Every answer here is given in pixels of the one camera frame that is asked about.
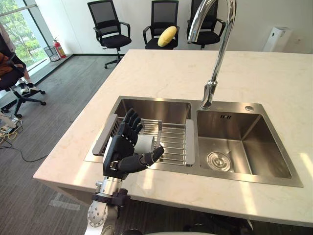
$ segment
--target green foliage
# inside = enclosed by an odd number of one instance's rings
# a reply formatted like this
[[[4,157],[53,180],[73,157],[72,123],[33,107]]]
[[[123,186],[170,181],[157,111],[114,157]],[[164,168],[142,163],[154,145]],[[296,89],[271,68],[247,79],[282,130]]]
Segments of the green foliage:
[[[6,12],[16,8],[18,8],[18,6],[14,0],[0,0],[0,12]],[[27,66],[33,65],[47,57],[33,32],[28,27],[21,12],[2,16],[0,17],[0,22],[16,47],[15,52],[17,56]]]

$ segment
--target black office chair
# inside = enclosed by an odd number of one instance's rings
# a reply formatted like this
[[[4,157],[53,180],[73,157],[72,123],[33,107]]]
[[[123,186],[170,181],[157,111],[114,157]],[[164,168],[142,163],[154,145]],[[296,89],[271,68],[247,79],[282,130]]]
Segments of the black office chair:
[[[115,48],[117,50],[117,60],[106,63],[104,68],[107,69],[107,65],[118,64],[121,61],[121,55],[118,53],[121,50],[120,48],[132,42],[130,38],[131,27],[128,23],[118,21],[112,0],[92,1],[87,4],[95,25],[93,29],[96,31],[97,40],[101,46],[105,47],[104,49]],[[127,26],[128,37],[121,34],[121,24]]]
[[[197,9],[200,6],[201,2],[202,2],[202,0],[191,0],[190,20],[187,21],[188,22],[187,36],[189,34],[189,31],[190,31],[191,23],[194,19],[194,16],[195,16]],[[207,15],[203,21],[197,42],[192,42],[193,44],[201,45],[201,49],[203,49],[205,47],[205,45],[218,43],[220,41],[221,35],[223,34],[226,23],[224,21],[216,18],[217,17],[218,4],[219,4],[219,1],[217,0],[212,5],[212,7],[208,11],[208,13],[207,13]],[[214,28],[215,28],[217,21],[222,24],[219,35],[217,35],[214,32]]]
[[[0,80],[0,91],[2,90],[6,90],[7,92],[12,91],[13,94],[17,97],[16,100],[10,102],[9,104],[5,105],[4,107],[1,108],[1,110],[4,113],[7,113],[10,107],[12,107],[15,103],[16,107],[15,107],[15,111],[14,111],[14,115],[17,118],[21,118],[22,115],[18,114],[18,111],[20,109],[20,106],[22,103],[25,103],[26,101],[29,102],[38,102],[41,105],[46,105],[46,102],[38,100],[38,99],[31,99],[28,98],[29,96],[34,95],[35,93],[40,92],[41,94],[45,94],[45,91],[34,91],[33,93],[29,93],[26,95],[20,95],[16,90],[14,90],[14,85],[15,83],[17,83],[17,81],[24,77],[24,71],[26,69],[26,64],[23,63],[23,61],[21,61],[15,53],[11,52],[10,49],[8,48],[8,46],[6,45],[3,37],[0,35],[0,52],[4,55],[6,55],[7,57],[9,57],[9,59],[7,60],[7,65],[10,66],[13,70],[4,74],[3,76],[1,76],[1,80]],[[21,64],[23,65],[23,68],[17,68],[14,66],[14,64]]]
[[[165,49],[173,50],[178,46],[178,33],[179,27],[177,26],[177,14],[178,14],[178,2],[173,0],[160,0],[152,1],[151,10],[151,25],[143,30],[143,39],[146,44],[146,49]],[[168,45],[164,47],[159,47],[157,45],[158,38],[155,36],[160,36],[164,30],[170,26],[175,26],[177,32],[175,39],[173,39]],[[150,29],[151,40],[147,42],[146,33]]]

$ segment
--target chrome faucet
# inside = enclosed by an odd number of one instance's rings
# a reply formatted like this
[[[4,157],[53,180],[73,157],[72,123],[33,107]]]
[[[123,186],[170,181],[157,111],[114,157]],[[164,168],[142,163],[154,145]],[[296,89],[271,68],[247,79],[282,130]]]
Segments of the chrome faucet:
[[[216,0],[203,0],[202,3],[200,4],[195,14],[194,20],[192,21],[192,24],[191,24],[191,28],[190,28],[189,35],[188,35],[189,42],[197,41],[203,20],[215,1]],[[225,50],[227,47],[229,35],[231,33],[231,30],[235,22],[236,7],[237,7],[236,0],[227,0],[227,6],[228,6],[228,16],[227,16],[224,37],[220,45],[220,50],[219,50],[219,54],[215,62],[212,77],[204,86],[204,96],[203,96],[203,100],[201,101],[201,107],[203,109],[208,109],[212,104],[214,91],[217,86],[216,78],[220,71],[223,57],[225,54]]]

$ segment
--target red fire extinguisher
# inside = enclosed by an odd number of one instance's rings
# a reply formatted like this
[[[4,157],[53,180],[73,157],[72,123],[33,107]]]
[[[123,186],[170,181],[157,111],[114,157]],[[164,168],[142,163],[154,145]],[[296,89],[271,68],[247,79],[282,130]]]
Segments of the red fire extinguisher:
[[[62,47],[61,47],[61,44],[57,41],[57,38],[55,38],[55,39],[53,40],[53,45],[54,45],[54,47],[56,48],[56,50],[57,50],[59,56],[60,56],[61,58],[65,58],[66,55],[65,55],[65,53],[64,53],[64,51],[63,51],[63,49],[62,49]]]

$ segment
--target sink drain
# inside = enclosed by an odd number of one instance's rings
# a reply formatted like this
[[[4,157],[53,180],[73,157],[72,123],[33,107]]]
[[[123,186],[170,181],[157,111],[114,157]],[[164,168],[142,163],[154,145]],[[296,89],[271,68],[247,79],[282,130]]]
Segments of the sink drain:
[[[207,163],[213,170],[229,171],[231,161],[228,156],[220,152],[213,152],[207,156]]]

